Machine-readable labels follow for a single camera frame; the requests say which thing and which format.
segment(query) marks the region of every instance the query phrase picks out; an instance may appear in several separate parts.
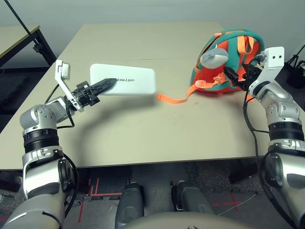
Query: black table leg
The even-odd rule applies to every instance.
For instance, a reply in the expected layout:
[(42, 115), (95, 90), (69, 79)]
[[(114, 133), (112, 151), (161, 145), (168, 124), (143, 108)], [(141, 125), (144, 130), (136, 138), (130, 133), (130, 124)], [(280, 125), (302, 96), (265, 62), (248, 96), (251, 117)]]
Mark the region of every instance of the black table leg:
[(43, 45), (41, 54), (49, 66), (51, 66), (56, 61), (56, 56), (54, 55), (52, 49), (50, 48), (40, 30), (36, 30), (33, 34), (37, 35), (36, 40)]

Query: desk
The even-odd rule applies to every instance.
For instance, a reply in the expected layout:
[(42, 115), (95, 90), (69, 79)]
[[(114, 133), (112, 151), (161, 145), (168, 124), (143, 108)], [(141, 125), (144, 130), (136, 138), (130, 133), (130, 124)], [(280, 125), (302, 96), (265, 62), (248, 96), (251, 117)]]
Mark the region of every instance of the desk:
[[(159, 93), (184, 98), (199, 52), (221, 30), (215, 22), (85, 24), (59, 59), (71, 64), (71, 90), (90, 80), (93, 63), (104, 63), (152, 68)], [(1, 133), (0, 169), (22, 168), (19, 117), (43, 103), (55, 85), (53, 64)], [(58, 130), (60, 145), (78, 167), (255, 156), (243, 118), (244, 92), (198, 92), (175, 105), (141, 103), (131, 96), (100, 99), (74, 115), (73, 129)], [(254, 102), (248, 110), (253, 126), (267, 130), (261, 105)], [(269, 136), (257, 138), (259, 154), (264, 155)]]
[[(40, 26), (28, 27), (33, 38), (35, 38), (43, 46), (43, 57), (51, 66), (56, 57), (44, 39)], [(4, 65), (10, 58), (16, 55), (20, 50), (32, 42), (32, 38), (27, 34), (22, 26), (6, 26), (0, 27), (0, 67)]]

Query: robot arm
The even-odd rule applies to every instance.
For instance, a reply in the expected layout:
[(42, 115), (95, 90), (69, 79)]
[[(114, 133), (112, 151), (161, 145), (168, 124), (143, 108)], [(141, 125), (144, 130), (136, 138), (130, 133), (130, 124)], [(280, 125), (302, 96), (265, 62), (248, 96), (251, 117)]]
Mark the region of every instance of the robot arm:
[[(270, 187), (277, 189), (291, 217), (286, 219), (288, 223), (294, 228), (305, 228), (305, 142), (300, 108), (292, 96), (275, 82), (284, 66), (284, 48), (268, 48), (255, 60), (263, 62), (264, 68), (261, 71), (246, 65), (249, 74), (244, 82), (238, 82), (238, 75), (232, 69), (225, 69), (225, 72), (235, 85), (254, 96), (266, 111), (270, 142), (268, 153), (259, 166), (264, 191), (274, 201)], [(277, 202), (273, 204), (284, 218), (288, 218)]]
[(55, 79), (64, 88), (66, 96), (36, 105), (20, 117), (24, 129), (22, 162), (26, 201), (9, 217), (4, 225), (6, 229), (62, 227), (69, 211), (65, 211), (65, 199), (73, 188), (76, 194), (78, 173), (59, 145), (57, 129), (60, 127), (57, 124), (70, 119), (75, 111), (83, 111), (85, 106), (99, 102), (97, 95), (116, 83), (116, 79), (105, 79), (92, 86), (83, 82), (70, 92), (63, 82), (69, 79), (69, 65), (60, 60), (56, 61)]

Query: backpack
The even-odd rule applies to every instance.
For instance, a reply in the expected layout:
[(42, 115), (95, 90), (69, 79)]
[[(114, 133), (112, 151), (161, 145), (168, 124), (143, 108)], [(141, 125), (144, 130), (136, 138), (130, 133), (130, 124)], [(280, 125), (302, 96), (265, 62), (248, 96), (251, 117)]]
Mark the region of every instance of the backpack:
[[(225, 64), (209, 69), (200, 63), (201, 56), (214, 48), (225, 49), (228, 60)], [(223, 94), (240, 90), (234, 87), (232, 82), (225, 76), (224, 67), (231, 67), (236, 71), (238, 81), (244, 81), (245, 70), (243, 64), (248, 64), (257, 54), (264, 50), (263, 39), (253, 31), (246, 29), (229, 29), (217, 32), (204, 46), (198, 57), (191, 77), (191, 87), (188, 89), (187, 97), (181, 100), (172, 99), (163, 94), (157, 94), (157, 99), (178, 104), (187, 100), (194, 91)]]

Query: beige table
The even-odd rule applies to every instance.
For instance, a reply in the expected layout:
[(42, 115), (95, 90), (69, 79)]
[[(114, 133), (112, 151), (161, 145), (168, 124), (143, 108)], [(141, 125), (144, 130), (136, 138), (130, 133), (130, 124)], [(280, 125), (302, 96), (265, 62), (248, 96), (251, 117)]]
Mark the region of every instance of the beige table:
[[(215, 22), (87, 24), (59, 59), (71, 64), (70, 89), (90, 80), (93, 63), (118, 64), (154, 69), (158, 92), (184, 98), (197, 55), (221, 30)], [(0, 169), (22, 168), (19, 117), (43, 103), (55, 85), (53, 65), (1, 133)], [(143, 103), (131, 96), (100, 99), (73, 117), (73, 129), (58, 130), (60, 145), (78, 167), (254, 156), (254, 140), (242, 112), (244, 92), (194, 93), (176, 105)], [(267, 130), (258, 102), (249, 105), (249, 118), (254, 127)], [(269, 136), (257, 136), (263, 155)]]
[(22, 26), (0, 27), (0, 67), (25, 46), (31, 43), (33, 38), (42, 45), (42, 55), (46, 62), (50, 66), (54, 63), (56, 57), (43, 37), (40, 31), (40, 26), (32, 25), (28, 27), (28, 30), (32, 37), (27, 34)]

